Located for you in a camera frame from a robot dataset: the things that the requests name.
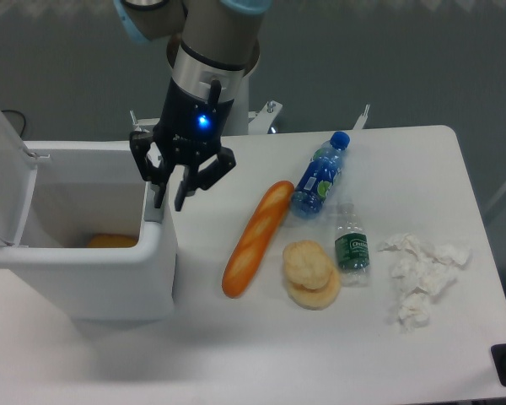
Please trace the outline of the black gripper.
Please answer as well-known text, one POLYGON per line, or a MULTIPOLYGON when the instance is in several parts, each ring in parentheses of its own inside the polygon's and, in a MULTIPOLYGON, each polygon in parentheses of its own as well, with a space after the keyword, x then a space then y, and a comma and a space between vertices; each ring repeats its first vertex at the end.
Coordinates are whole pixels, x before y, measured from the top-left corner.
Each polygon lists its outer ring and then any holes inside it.
POLYGON ((221 144, 233 102, 223 100, 223 85, 217 78, 208 80, 207 90, 206 97, 198 98, 171 82, 153 136, 143 131, 129 135, 129 147, 141 177, 155 186, 155 208, 163 204, 169 180, 167 169, 185 167, 175 197, 175 210, 180 211, 187 197, 197 189, 207 191, 236 166, 234 152, 221 144), (160 167, 148 158, 153 140, 162 155, 160 167))

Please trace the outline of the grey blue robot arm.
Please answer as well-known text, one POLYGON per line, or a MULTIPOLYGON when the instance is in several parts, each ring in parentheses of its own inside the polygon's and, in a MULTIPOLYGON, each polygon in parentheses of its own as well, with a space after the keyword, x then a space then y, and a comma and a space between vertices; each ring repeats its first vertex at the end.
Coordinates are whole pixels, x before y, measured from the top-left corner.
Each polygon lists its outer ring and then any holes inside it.
POLYGON ((180 35, 163 110, 153 130, 135 130, 130 150, 160 208, 170 175, 184 167, 175 197, 206 191, 235 166, 221 144, 269 1, 117 1, 116 11, 134 39, 180 35))

